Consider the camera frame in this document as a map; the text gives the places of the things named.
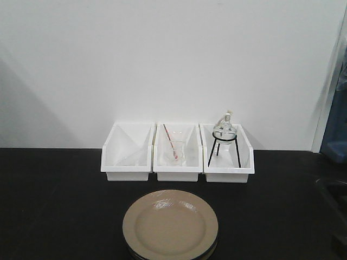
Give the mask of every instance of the dark sink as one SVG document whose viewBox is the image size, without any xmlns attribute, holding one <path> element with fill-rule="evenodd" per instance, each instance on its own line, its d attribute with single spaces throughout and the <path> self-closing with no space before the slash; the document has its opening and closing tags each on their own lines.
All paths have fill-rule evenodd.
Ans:
<svg viewBox="0 0 347 260">
<path fill-rule="evenodd" d="M 347 226 L 347 182 L 318 179 L 316 184 L 323 197 Z M 347 259 L 347 233 L 332 234 L 331 247 L 341 259 Z"/>
</svg>

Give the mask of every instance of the white wall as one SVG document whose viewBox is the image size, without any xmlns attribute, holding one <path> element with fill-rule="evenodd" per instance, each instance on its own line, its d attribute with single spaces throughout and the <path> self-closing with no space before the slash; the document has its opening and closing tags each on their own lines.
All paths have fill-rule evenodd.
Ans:
<svg viewBox="0 0 347 260">
<path fill-rule="evenodd" d="M 0 0 L 0 146 L 101 147 L 114 120 L 310 150 L 346 0 Z"/>
</svg>

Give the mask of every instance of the beige plate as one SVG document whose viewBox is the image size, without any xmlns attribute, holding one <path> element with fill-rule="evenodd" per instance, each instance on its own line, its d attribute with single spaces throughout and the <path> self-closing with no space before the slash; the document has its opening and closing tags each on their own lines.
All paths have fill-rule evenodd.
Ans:
<svg viewBox="0 0 347 260">
<path fill-rule="evenodd" d="M 215 212 L 203 199 L 185 191 L 147 194 L 123 219 L 129 247 L 150 260 L 191 260 L 211 249 L 218 233 Z"/>
</svg>

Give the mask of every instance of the stand leg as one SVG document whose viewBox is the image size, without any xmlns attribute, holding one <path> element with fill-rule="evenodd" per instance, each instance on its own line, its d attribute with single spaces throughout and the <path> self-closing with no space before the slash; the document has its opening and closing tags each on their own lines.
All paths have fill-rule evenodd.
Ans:
<svg viewBox="0 0 347 260">
<path fill-rule="evenodd" d="M 212 158 L 212 155 L 213 155 L 213 151 L 215 149 L 216 142 L 217 142 L 217 139 L 215 139 L 215 141 L 213 142 L 213 146 L 212 146 L 212 150 L 211 150 L 211 154 L 210 154 L 210 159 L 208 160 L 207 166 L 210 166 L 210 162 L 211 162 L 211 158 Z"/>
<path fill-rule="evenodd" d="M 219 147 L 221 146 L 221 144 L 218 144 L 218 147 L 217 147 L 217 156 L 219 154 Z"/>
<path fill-rule="evenodd" d="M 235 139 L 235 144 L 236 144 L 236 152 L 237 152 L 237 160 L 239 162 L 239 168 L 241 168 L 241 162 L 240 162 L 240 154 L 239 154 L 239 146 L 237 144 L 237 137 Z"/>
</svg>

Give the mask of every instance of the black metal stand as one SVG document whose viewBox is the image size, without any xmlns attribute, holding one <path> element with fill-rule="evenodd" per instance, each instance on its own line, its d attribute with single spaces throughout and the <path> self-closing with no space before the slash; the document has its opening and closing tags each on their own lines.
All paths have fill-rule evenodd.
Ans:
<svg viewBox="0 0 347 260">
<path fill-rule="evenodd" d="M 211 159 L 212 159 L 212 155 L 213 155 L 213 151 L 215 149 L 215 146 L 216 146 L 216 142 L 217 140 L 219 141 L 226 141 L 226 142 L 231 142 L 231 141 L 234 141 L 235 140 L 235 145 L 236 145 L 236 152 L 237 152 L 237 162 L 239 163 L 239 168 L 241 168 L 241 162 L 240 162 L 240 154 L 239 154 L 239 145 L 237 144 L 237 135 L 235 136 L 235 138 L 233 139 L 230 139 L 230 140 L 223 140 L 223 139 L 220 139 L 218 137 L 216 137 L 214 134 L 212 134 L 213 137 L 214 137 L 214 142 L 213 142 L 213 146 L 212 146 L 212 150 L 211 150 L 211 154 L 210 154 L 210 159 L 208 160 L 208 164 L 207 166 L 210 166 L 210 163 L 211 163 Z M 217 147 L 217 156 L 219 154 L 219 147 L 221 146 L 221 144 L 218 144 L 218 147 Z"/>
</svg>

